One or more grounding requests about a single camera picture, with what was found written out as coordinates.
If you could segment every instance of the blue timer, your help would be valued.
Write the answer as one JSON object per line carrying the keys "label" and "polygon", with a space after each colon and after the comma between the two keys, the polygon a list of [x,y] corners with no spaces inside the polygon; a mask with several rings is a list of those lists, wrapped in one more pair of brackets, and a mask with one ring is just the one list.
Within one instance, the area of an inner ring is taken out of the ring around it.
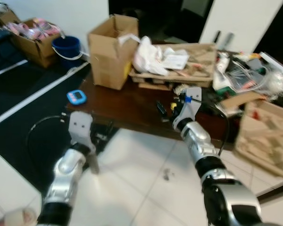
{"label": "blue timer", "polygon": [[73,105],[81,105],[87,100],[87,97],[84,92],[78,89],[68,92],[67,98]]}

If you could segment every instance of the wooden table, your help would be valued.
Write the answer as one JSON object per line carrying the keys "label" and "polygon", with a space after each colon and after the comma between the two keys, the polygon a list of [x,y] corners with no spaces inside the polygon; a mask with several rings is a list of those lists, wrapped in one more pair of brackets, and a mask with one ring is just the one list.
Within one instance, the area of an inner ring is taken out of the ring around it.
{"label": "wooden table", "polygon": [[[98,124],[109,124],[113,121],[118,128],[181,140],[170,123],[161,121],[156,108],[156,101],[159,100],[171,115],[170,103],[175,96],[173,92],[138,88],[138,84],[130,78],[121,91],[95,86],[91,74],[79,89],[86,94],[87,102],[79,106],[68,104],[68,110],[90,113]],[[211,135],[212,143],[220,146],[226,128],[224,119],[198,112],[196,121]]]}

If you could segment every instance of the black cable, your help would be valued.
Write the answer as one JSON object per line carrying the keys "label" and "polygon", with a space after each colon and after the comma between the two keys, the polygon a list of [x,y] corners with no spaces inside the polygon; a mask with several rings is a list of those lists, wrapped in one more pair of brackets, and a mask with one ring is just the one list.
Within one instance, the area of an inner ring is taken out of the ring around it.
{"label": "black cable", "polygon": [[196,100],[194,98],[192,98],[193,101],[195,102],[198,102],[198,103],[203,103],[203,104],[206,104],[208,107],[214,109],[214,110],[217,110],[221,116],[225,119],[225,122],[226,122],[226,131],[225,131],[225,134],[224,134],[224,138],[223,138],[223,141],[222,141],[222,144],[221,144],[221,147],[219,149],[219,152],[218,152],[218,155],[220,156],[224,147],[225,147],[225,143],[228,139],[228,136],[229,136],[229,133],[230,133],[230,122],[227,118],[227,116],[218,108],[216,108],[214,105],[211,105],[209,102],[203,102],[203,101],[199,101],[199,100]]}
{"label": "black cable", "polygon": [[41,120],[37,121],[29,130],[27,136],[26,136],[26,139],[25,139],[25,146],[26,146],[26,150],[27,150],[27,154],[28,154],[28,157],[30,158],[31,162],[33,163],[33,167],[35,168],[35,170],[41,174],[41,170],[37,167],[37,163],[36,161],[34,160],[34,157],[33,157],[33,154],[31,152],[31,149],[29,148],[29,139],[30,139],[30,136],[31,136],[31,133],[33,132],[33,130],[39,126],[42,122],[48,120],[48,119],[55,119],[55,118],[58,118],[58,119],[62,119],[63,116],[62,115],[53,115],[53,116],[48,116],[48,117],[45,117],[45,118],[42,118]]}

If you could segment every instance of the bucket handle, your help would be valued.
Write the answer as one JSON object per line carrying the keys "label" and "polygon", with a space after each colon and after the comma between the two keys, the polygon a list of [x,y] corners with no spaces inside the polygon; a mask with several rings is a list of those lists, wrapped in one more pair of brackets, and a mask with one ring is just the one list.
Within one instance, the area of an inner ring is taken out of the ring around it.
{"label": "bucket handle", "polygon": [[80,59],[81,56],[83,55],[83,52],[80,51],[79,55],[74,56],[74,57],[72,57],[72,58],[69,58],[69,57],[62,56],[61,54],[59,54],[59,53],[56,51],[56,48],[54,48],[53,46],[52,46],[52,48],[53,48],[53,50],[56,52],[56,54],[58,54],[60,57],[66,59],[66,60],[78,60],[78,59]]}

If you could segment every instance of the blue bucket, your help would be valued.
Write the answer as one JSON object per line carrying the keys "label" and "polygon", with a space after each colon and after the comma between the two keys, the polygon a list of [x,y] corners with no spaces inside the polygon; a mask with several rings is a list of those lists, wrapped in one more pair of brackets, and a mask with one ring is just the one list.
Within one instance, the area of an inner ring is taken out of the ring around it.
{"label": "blue bucket", "polygon": [[62,65],[70,69],[82,64],[80,40],[73,36],[59,37],[52,41],[53,50],[60,56]]}

